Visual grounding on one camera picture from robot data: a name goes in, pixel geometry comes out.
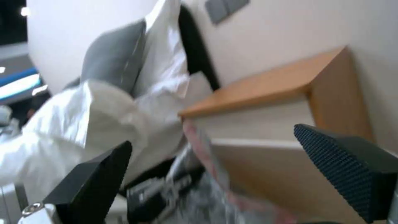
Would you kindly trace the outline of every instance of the white pillow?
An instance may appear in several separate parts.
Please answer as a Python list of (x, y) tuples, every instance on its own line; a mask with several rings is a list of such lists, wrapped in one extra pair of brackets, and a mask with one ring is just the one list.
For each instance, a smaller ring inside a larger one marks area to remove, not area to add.
[(189, 73), (178, 25), (180, 7), (180, 0), (159, 0), (145, 17), (144, 64), (134, 87), (134, 97), (161, 89), (185, 95)]

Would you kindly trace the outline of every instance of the black headboard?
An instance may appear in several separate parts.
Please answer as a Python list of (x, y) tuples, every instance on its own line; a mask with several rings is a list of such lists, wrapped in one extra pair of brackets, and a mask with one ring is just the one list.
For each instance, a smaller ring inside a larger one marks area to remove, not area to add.
[(210, 62), (202, 37), (191, 13), (183, 5), (181, 6), (178, 23), (187, 54), (189, 73), (194, 74), (195, 72), (202, 71), (209, 81), (211, 88), (213, 90), (219, 89), (220, 84)]

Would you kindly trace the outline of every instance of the gray pillow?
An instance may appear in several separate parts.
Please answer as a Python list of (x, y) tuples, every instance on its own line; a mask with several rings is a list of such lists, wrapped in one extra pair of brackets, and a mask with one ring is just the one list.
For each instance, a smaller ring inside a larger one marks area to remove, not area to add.
[(73, 88), (80, 85), (80, 77), (76, 78), (75, 80), (73, 80), (72, 82), (68, 83), (63, 90), (69, 89), (69, 88)]
[(141, 21), (99, 36), (84, 57), (81, 82), (97, 79), (130, 94), (143, 63), (145, 29)]

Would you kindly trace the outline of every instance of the television screen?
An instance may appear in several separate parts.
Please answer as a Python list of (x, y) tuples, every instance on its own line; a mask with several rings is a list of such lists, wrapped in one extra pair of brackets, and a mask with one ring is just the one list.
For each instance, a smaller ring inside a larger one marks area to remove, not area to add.
[(27, 41), (26, 0), (0, 0), (0, 46)]

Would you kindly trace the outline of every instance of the bedding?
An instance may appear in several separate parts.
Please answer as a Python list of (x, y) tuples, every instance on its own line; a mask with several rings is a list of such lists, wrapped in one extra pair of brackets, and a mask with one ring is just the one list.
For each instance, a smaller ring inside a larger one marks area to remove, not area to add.
[(139, 21), (100, 35), (86, 52), (81, 82), (97, 79), (131, 93), (143, 63), (145, 30)]
[(162, 90), (133, 100), (94, 80), (55, 95), (20, 136), (0, 145), (0, 185), (22, 182), (29, 202), (41, 201), (75, 165), (129, 140), (133, 153), (124, 186), (179, 150), (177, 112), (206, 97), (198, 96), (200, 85), (211, 93), (204, 80), (193, 75), (184, 99)]
[(187, 88), (187, 57), (178, 27), (180, 0), (159, 0), (145, 17), (144, 64), (133, 96), (168, 89), (183, 96)]

